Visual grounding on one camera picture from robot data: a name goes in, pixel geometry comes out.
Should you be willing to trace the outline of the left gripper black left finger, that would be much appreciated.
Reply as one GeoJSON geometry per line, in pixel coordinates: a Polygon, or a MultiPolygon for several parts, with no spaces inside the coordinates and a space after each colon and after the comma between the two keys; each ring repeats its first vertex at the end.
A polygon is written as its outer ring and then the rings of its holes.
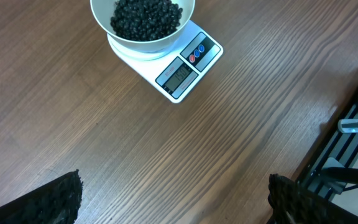
{"type": "Polygon", "coordinates": [[[83,182],[79,170],[0,207],[0,223],[74,223],[81,207],[83,182]]]}

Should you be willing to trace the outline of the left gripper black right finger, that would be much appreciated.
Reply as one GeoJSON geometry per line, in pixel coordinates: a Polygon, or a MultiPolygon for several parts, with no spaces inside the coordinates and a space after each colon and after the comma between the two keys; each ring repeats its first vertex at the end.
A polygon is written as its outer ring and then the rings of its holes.
{"type": "Polygon", "coordinates": [[[315,195],[285,176],[269,176],[268,202],[276,224],[358,224],[358,216],[315,195]]]}

